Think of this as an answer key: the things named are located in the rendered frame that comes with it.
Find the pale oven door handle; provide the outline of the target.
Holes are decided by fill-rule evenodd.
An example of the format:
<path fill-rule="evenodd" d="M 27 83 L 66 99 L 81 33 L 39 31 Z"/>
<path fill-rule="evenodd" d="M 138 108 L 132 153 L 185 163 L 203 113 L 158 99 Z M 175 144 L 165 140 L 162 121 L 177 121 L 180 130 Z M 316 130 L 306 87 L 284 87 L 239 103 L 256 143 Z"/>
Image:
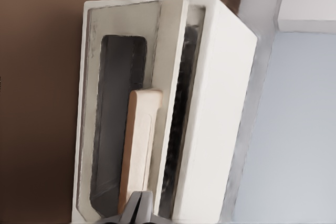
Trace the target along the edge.
<path fill-rule="evenodd" d="M 118 213 L 122 213 L 134 191 L 148 189 L 150 163 L 160 90 L 133 90 L 129 96 L 125 130 Z"/>

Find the white oven door with window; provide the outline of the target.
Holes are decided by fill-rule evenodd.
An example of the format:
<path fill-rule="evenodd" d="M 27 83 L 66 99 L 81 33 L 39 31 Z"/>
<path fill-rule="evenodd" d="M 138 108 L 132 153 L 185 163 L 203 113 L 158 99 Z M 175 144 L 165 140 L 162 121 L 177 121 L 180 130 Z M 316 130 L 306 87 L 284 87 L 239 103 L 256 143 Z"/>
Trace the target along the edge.
<path fill-rule="evenodd" d="M 71 224 L 94 223 L 90 182 L 101 40 L 105 35 L 141 36 L 148 44 L 144 86 L 161 90 L 149 172 L 153 210 L 159 212 L 167 146 L 187 21 L 187 0 L 87 1 L 83 8 L 77 136 Z"/>

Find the white oven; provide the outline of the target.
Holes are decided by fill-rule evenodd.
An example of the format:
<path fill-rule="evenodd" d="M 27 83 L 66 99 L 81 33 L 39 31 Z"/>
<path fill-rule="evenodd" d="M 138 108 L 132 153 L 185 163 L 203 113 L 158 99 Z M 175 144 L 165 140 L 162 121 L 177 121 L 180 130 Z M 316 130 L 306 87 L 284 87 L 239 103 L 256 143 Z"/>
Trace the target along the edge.
<path fill-rule="evenodd" d="M 186 1 L 184 41 L 155 210 L 174 224 L 216 224 L 257 36 L 221 0 Z"/>

